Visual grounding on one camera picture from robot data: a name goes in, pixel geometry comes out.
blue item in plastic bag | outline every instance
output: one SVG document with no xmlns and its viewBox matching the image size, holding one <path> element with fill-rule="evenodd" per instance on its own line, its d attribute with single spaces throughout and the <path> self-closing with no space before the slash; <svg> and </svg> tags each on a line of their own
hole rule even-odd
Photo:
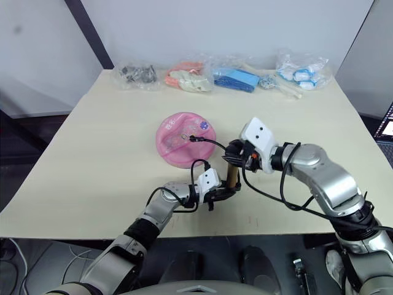
<svg viewBox="0 0 393 295">
<path fill-rule="evenodd" d="M 245 92 L 253 92 L 260 79 L 242 69 L 233 68 L 217 68 L 213 76 L 216 85 Z"/>
</svg>

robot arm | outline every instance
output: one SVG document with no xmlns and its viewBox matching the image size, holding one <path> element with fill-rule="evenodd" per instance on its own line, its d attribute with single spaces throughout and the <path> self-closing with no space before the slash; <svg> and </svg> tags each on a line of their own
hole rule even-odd
<svg viewBox="0 0 393 295">
<path fill-rule="evenodd" d="M 221 200 L 233 195 L 225 188 L 216 170 L 205 166 L 194 187 L 186 183 L 166 183 L 157 198 L 149 202 L 123 235 L 119 235 L 89 266 L 80 282 L 57 287 L 47 294 L 107 295 L 122 294 L 136 281 L 147 250 L 165 228 L 180 205 L 192 208 L 195 203 Z"/>
<path fill-rule="evenodd" d="M 107 295 L 121 294 L 138 276 L 147 250 L 165 228 L 174 210 L 183 205 L 225 200 L 240 190 L 238 167 L 266 173 L 282 171 L 306 184 L 323 212 L 331 217 L 337 238 L 346 257 L 349 281 L 360 295 L 376 294 L 393 288 L 393 244 L 386 231 L 375 230 L 373 205 L 365 201 L 353 177 L 333 163 L 325 151 L 314 144 L 279 146 L 272 132 L 257 118 L 244 128 L 240 140 L 232 141 L 223 158 L 228 162 L 226 181 L 215 169 L 205 167 L 196 185 L 167 183 L 160 195 L 148 203 L 135 222 L 93 261 L 81 282 L 67 283 L 47 294 Z M 168 192 L 176 193 L 177 198 Z M 361 228 L 342 222 L 361 224 Z"/>
<path fill-rule="evenodd" d="M 242 155 L 248 158 L 248 167 L 254 171 L 255 167 L 267 173 L 282 171 L 295 148 L 288 143 L 278 146 L 270 130 L 258 118 L 243 128 L 240 138 L 244 145 L 251 144 L 259 155 L 254 155 L 257 164 L 252 163 L 251 155 Z M 346 269 L 354 270 L 349 277 L 353 287 L 361 294 L 374 294 L 367 292 L 377 292 L 382 285 L 392 286 L 392 241 L 385 230 L 373 229 L 379 225 L 372 213 L 374 207 L 365 201 L 353 177 L 315 144 L 302 144 L 297 148 L 290 159 L 288 175 L 306 184 L 323 212 L 332 217 L 330 221 L 346 256 Z M 340 221 L 366 228 L 346 226 Z"/>
</svg>

bag of metal parts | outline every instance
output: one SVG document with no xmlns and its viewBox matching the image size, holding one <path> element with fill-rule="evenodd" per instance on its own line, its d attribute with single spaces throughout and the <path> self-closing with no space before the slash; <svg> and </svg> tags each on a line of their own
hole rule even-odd
<svg viewBox="0 0 393 295">
<path fill-rule="evenodd" d="M 163 70 L 158 65 L 142 60 L 123 61 L 112 70 L 118 88 L 160 90 Z"/>
</svg>

table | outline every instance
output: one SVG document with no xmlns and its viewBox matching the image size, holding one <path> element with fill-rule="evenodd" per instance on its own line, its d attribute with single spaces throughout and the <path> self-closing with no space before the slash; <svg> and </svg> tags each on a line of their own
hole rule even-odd
<svg viewBox="0 0 393 295">
<path fill-rule="evenodd" d="M 368 191 L 376 217 L 393 225 L 393 171 L 335 80 L 295 100 L 262 89 L 245 93 L 216 88 L 204 95 L 163 86 L 159 92 L 124 92 L 104 70 L 0 214 L 0 236 L 70 240 L 121 234 L 154 188 L 168 181 L 190 182 L 189 170 L 170 166 L 155 148 L 157 127 L 179 111 L 206 118 L 224 144 L 256 116 L 280 143 L 322 146 Z M 225 178 L 227 164 L 221 155 L 216 149 L 209 161 Z M 248 175 L 255 186 L 278 195 L 280 173 Z M 299 204 L 309 197 L 307 187 L 291 177 L 285 192 Z M 317 209 L 317 203 L 310 208 Z M 161 237 L 332 231 L 328 221 L 290 211 L 244 185 L 234 197 L 217 202 L 212 212 L 203 205 L 193 214 L 174 214 Z"/>
</svg>

black wire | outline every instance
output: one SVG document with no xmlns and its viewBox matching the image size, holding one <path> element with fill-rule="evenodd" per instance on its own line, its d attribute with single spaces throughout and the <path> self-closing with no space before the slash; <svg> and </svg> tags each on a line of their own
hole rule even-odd
<svg viewBox="0 0 393 295">
<path fill-rule="evenodd" d="M 75 262 L 75 260 L 78 260 L 78 258 L 82 258 L 82 259 L 87 258 L 87 257 L 82 257 L 81 255 L 82 255 L 82 253 L 78 254 L 77 256 L 74 256 L 74 258 L 72 259 L 72 262 L 67 265 L 67 268 L 64 270 L 63 277 L 61 278 L 61 284 L 64 284 L 67 272 L 68 272 L 69 268 L 72 266 L 72 264 Z"/>
<path fill-rule="evenodd" d="M 23 280 L 22 280 L 22 282 L 21 282 L 21 284 L 20 284 L 20 287 L 19 287 L 19 295 L 20 295 L 20 291 L 22 290 L 23 283 L 24 283 L 25 281 L 26 281 L 26 283 L 25 283 L 26 292 L 27 292 L 27 295 L 29 295 L 29 291 L 28 291 L 28 289 L 27 289 L 27 279 L 28 279 L 28 276 L 29 276 L 30 272 L 34 269 L 34 267 L 37 265 L 38 261 L 43 257 L 43 255 L 45 254 L 45 252 L 48 251 L 48 249 L 49 249 L 52 245 L 53 245 L 53 243 L 49 244 L 48 247 L 45 248 L 45 250 L 44 250 L 44 251 L 40 254 L 40 256 L 37 258 L 36 262 L 30 267 L 29 271 L 27 271 L 27 274 L 25 275 L 25 277 L 23 278 Z"/>
<path fill-rule="evenodd" d="M 207 142 L 207 143 L 215 144 L 216 146 L 219 146 L 219 147 L 222 148 L 223 150 L 226 150 L 226 149 L 227 149 L 225 146 L 223 146 L 223 145 L 220 144 L 219 142 L 214 141 L 214 140 L 209 140 L 209 139 L 207 139 L 207 138 L 205 138 L 205 137 L 202 137 L 202 136 L 193 136 L 193 135 L 191 135 L 191 136 L 190 136 L 190 141 L 193 142 L 193 143 L 205 141 L 205 142 Z"/>
<path fill-rule="evenodd" d="M 82 271 L 80 272 L 80 276 L 79 276 L 79 281 L 82 279 L 82 276 L 84 275 L 84 272 L 83 272 L 83 270 L 85 269 L 85 267 L 86 267 L 86 263 L 87 263 L 87 261 L 88 261 L 88 259 L 84 259 L 84 266 L 83 266 L 83 268 L 82 268 Z"/>
<path fill-rule="evenodd" d="M 146 206 L 150 203 L 150 201 L 152 200 L 152 197 L 154 196 L 154 194 L 159 191 L 159 190 L 163 190 L 166 192 L 169 192 L 179 203 L 180 205 L 184 206 L 183 201 L 179 198 L 178 195 L 176 195 L 173 191 L 171 191 L 170 189 L 167 189 L 166 187 L 160 186 L 158 188 L 156 188 L 151 194 L 149 199 L 147 200 Z"/>
<path fill-rule="evenodd" d="M 16 273 L 15 282 L 14 282 L 14 285 L 13 285 L 13 287 L 12 287 L 12 289 L 11 289 L 11 292 L 8 294 L 8 295 L 11 295 L 11 294 L 14 293 L 15 289 L 17 288 L 18 277 L 19 277 L 18 267 L 17 267 L 13 262 L 10 262 L 10 261 L 8 261 L 8 260 L 1 260 L 1 262 L 6 262 L 6 263 L 12 265 L 12 267 L 15 269 L 15 273 Z"/>
<path fill-rule="evenodd" d="M 195 182 L 194 182 L 194 166 L 198 162 L 203 162 L 205 165 L 210 166 L 209 162 L 204 160 L 204 159 L 197 159 L 191 164 L 191 187 L 193 190 L 193 193 L 195 193 Z"/>
<path fill-rule="evenodd" d="M 285 162 L 284 168 L 282 169 L 281 180 L 280 180 L 281 200 L 285 204 L 286 207 L 288 207 L 289 209 L 294 210 L 294 211 L 301 211 L 301 210 L 305 209 L 311 203 L 311 201 L 314 200 L 314 196 L 312 195 L 302 206 L 292 206 L 290 203 L 287 202 L 287 200 L 285 199 L 285 196 L 284 196 L 284 181 L 285 181 L 285 176 L 286 176 L 288 168 L 289 168 L 290 160 L 292 159 L 292 157 L 294 156 L 296 150 L 300 147 L 300 145 L 301 145 L 301 143 L 297 143 L 295 145 L 294 149 L 291 150 L 291 152 L 288 156 L 288 159 Z"/>
<path fill-rule="evenodd" d="M 219 146 L 220 148 L 222 148 L 223 150 L 226 150 L 226 147 L 225 146 L 223 146 L 222 144 L 220 144 L 219 142 L 217 142 L 217 141 L 214 141 L 214 140 L 208 140 L 207 138 L 205 138 L 203 141 L 205 141 L 205 142 L 207 142 L 207 143 L 212 143 L 212 144 L 215 144 L 216 146 Z"/>
<path fill-rule="evenodd" d="M 192 189 L 193 189 L 193 192 L 192 192 L 193 195 L 195 195 L 194 166 L 195 166 L 195 164 L 196 164 L 197 162 L 203 162 L 203 163 L 204 163 L 204 166 L 205 166 L 205 169 L 208 168 L 208 167 L 210 167 L 209 162 L 206 161 L 205 159 L 196 159 L 194 162 L 192 162 L 192 164 L 191 164 L 191 187 L 192 187 Z M 149 197 L 149 199 L 147 200 L 146 206 L 151 202 L 151 200 L 152 200 L 154 194 L 155 194 L 157 191 L 159 191 L 159 190 L 163 190 L 163 191 L 169 192 L 169 193 L 170 193 L 170 194 L 180 203 L 180 205 L 182 205 L 182 206 L 184 207 L 185 203 L 179 198 L 178 195 L 176 195 L 176 194 L 175 194 L 173 191 L 171 191 L 170 189 L 167 189 L 166 187 L 162 187 L 162 186 L 156 188 L 156 189 L 150 194 L 150 197 Z M 193 209 L 191 209 L 191 210 L 175 210 L 175 211 L 173 211 L 173 213 L 193 213 L 193 212 L 196 212 L 196 210 L 197 210 L 198 208 L 199 208 L 199 202 L 195 202 L 195 206 L 194 206 Z"/>
<path fill-rule="evenodd" d="M 247 176 L 246 176 L 246 162 L 245 162 L 245 161 L 243 161 L 243 164 L 242 164 L 242 167 L 241 167 L 241 174 L 242 174 L 242 176 L 243 176 L 244 182 L 245 182 L 252 190 L 258 192 L 258 193 L 261 194 L 261 195 L 264 195 L 264 196 L 268 197 L 269 199 L 272 199 L 272 200 L 277 201 L 277 202 L 280 202 L 280 203 L 284 203 L 281 199 L 279 199 L 279 198 L 277 198 L 277 197 L 274 197 L 274 196 L 272 196 L 272 195 L 270 195 L 270 194 L 267 194 L 267 193 L 264 192 L 264 191 L 261 191 L 261 190 L 257 189 L 256 187 L 254 187 L 254 186 L 248 181 Z M 293 203 L 290 203 L 290 202 L 287 202 L 287 203 L 288 203 L 290 206 L 293 206 L 293 207 L 300 207 L 299 205 L 296 205 L 296 204 L 293 204 Z M 387 226 L 373 226 L 373 227 L 368 227 L 368 226 L 363 225 L 363 224 L 358 224 L 358 223 L 354 223 L 354 222 L 351 222 L 351 221 L 344 221 L 344 220 L 341 220 L 340 218 L 327 216 L 327 215 L 325 215 L 325 214 L 322 214 L 322 213 L 317 212 L 317 211 L 314 211 L 314 210 L 310 210 L 310 209 L 308 209 L 308 208 L 303 208 L 302 211 L 305 211 L 305 212 L 307 212 L 307 213 L 310 213 L 310 214 L 316 215 L 316 216 L 318 216 L 318 217 L 324 218 L 324 219 L 329 220 L 329 221 L 331 221 L 331 222 L 335 222 L 335 223 L 337 223 L 337 224 L 341 224 L 341 225 L 344 225 L 344 226 L 352 227 L 352 228 L 354 228 L 354 229 L 386 230 L 386 231 L 391 231 L 391 232 L 393 232 L 393 228 L 387 227 Z"/>
</svg>

